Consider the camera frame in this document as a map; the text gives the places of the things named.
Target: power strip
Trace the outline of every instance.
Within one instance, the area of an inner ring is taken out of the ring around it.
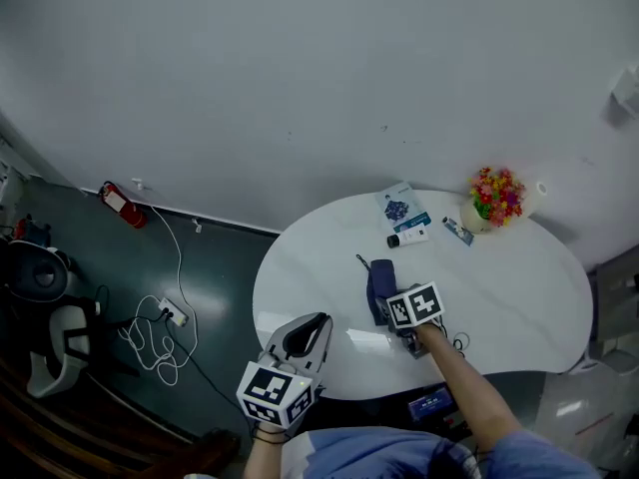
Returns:
[[[177,326],[184,326],[187,324],[189,317],[184,314],[181,310],[179,310],[176,305],[170,301],[168,298],[162,298],[160,304],[158,305],[159,310],[168,309],[169,313],[173,315],[170,317],[170,320],[176,324]]]

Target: fire extinguisher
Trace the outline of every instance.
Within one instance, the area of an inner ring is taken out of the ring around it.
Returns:
[[[147,216],[142,210],[129,201],[122,191],[110,181],[105,182],[100,192],[98,192],[98,195],[104,204],[120,215],[120,217],[134,228],[142,228],[147,222]]]

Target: tabletop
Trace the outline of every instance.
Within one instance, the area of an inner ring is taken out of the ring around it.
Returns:
[[[281,325],[326,312],[333,331],[322,394],[370,399],[442,381],[430,355],[414,359],[375,326],[366,301],[368,262],[393,261],[397,287],[434,281],[450,338],[469,336],[466,359],[481,373],[563,372],[583,353],[592,324],[586,273],[572,253],[530,219],[466,245],[441,222],[460,222],[458,194],[415,191],[432,218],[429,241],[388,248],[393,233],[374,194],[319,208],[286,229],[264,258],[253,313],[264,347]]]

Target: vase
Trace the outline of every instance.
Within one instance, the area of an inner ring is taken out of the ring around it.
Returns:
[[[461,224],[474,235],[485,235],[492,231],[492,224],[477,212],[474,199],[468,199],[460,208]]]

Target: wall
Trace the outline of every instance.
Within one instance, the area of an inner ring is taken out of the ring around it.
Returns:
[[[586,264],[639,241],[609,107],[639,0],[0,0],[0,109],[73,184],[284,229],[406,179],[540,178]]]

